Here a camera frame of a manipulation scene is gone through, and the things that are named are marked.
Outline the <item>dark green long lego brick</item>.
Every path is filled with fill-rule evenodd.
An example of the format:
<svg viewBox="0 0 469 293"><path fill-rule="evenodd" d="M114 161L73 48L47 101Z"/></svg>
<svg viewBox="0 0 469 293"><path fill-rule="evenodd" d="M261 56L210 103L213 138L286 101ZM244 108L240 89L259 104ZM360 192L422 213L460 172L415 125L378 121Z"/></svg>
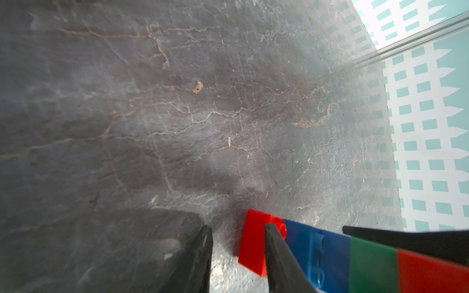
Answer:
<svg viewBox="0 0 469 293"><path fill-rule="evenodd" d="M398 250L375 242L351 238L349 291L398 293Z"/></svg>

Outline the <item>small red lego brick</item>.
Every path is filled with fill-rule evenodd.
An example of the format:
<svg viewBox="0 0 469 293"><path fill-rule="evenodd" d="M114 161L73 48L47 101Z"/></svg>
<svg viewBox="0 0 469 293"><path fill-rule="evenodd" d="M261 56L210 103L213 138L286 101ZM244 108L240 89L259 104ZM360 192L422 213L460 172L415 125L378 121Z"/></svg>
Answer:
<svg viewBox="0 0 469 293"><path fill-rule="evenodd" d="M467 293L469 269L420 255L398 250L399 282L402 293Z"/></svg>

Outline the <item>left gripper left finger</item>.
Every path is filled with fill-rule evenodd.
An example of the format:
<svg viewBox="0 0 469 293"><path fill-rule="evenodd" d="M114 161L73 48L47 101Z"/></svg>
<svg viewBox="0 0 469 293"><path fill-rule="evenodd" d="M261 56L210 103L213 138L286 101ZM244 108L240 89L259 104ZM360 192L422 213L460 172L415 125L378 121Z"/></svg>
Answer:
<svg viewBox="0 0 469 293"><path fill-rule="evenodd" d="M213 232L204 225L159 293L208 293L212 253Z"/></svg>

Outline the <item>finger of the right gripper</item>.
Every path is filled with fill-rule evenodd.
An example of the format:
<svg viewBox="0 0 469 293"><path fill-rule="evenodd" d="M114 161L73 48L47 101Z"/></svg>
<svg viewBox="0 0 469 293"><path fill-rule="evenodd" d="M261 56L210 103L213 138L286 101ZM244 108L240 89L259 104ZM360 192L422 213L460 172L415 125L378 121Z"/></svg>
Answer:
<svg viewBox="0 0 469 293"><path fill-rule="evenodd" d="M467 230L411 233L344 226L342 231L362 240L432 256L465 267L469 265Z"/></svg>

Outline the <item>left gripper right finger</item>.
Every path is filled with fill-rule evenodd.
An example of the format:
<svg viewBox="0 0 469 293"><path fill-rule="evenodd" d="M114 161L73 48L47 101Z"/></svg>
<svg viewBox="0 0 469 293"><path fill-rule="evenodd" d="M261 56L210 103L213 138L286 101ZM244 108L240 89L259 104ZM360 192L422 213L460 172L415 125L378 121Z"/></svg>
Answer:
<svg viewBox="0 0 469 293"><path fill-rule="evenodd" d="M270 293L317 293L278 228L265 225L265 257Z"/></svg>

